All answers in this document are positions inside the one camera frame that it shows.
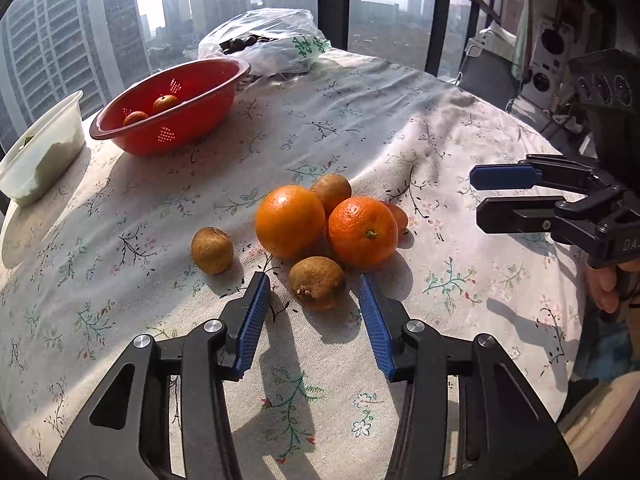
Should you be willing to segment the right operator hand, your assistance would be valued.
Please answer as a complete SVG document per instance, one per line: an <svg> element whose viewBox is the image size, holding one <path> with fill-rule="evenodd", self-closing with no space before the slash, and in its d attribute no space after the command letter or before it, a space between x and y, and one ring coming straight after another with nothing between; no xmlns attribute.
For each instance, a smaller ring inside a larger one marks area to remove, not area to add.
<svg viewBox="0 0 640 480"><path fill-rule="evenodd" d="M629 261L618 266L607 266L600 269L592 268L587 264L585 268L588 294L596 306L608 314L615 313L620 306L620 295L616 290L617 270L629 273L638 272L639 261Z"/></svg>

